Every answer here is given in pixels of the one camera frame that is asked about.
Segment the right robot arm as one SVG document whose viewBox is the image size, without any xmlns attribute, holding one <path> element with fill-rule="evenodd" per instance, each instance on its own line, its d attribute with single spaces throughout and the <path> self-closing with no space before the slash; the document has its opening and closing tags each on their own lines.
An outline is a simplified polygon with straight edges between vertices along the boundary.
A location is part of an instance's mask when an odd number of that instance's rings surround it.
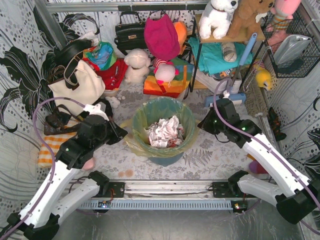
<svg viewBox="0 0 320 240">
<path fill-rule="evenodd" d="M 254 157 L 275 181 L 272 184 L 241 170 L 228 179 L 234 193 L 242 192 L 268 202 L 291 224 L 297 224 L 320 207 L 319 179 L 310 179 L 295 169 L 252 120 L 240 118 L 230 99 L 214 100 L 198 127 L 212 135 L 224 134 Z"/>
</svg>

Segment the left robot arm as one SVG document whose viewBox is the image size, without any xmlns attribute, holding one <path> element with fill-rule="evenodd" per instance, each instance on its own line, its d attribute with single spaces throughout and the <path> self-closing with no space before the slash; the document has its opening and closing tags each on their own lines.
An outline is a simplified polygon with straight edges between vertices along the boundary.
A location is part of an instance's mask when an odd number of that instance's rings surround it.
<svg viewBox="0 0 320 240">
<path fill-rule="evenodd" d="M 116 144 L 127 134 L 113 120 L 89 115 L 80 123 L 75 136 L 60 145 L 50 172 L 31 201 L 20 212 L 9 215 L 1 239 L 6 240 L 14 231 L 20 230 L 28 240 L 51 240 L 65 218 L 83 202 L 96 195 L 109 193 L 113 196 L 110 179 L 95 170 L 77 189 L 60 199 L 75 175 L 94 167 L 95 150 L 105 144 Z"/>
</svg>

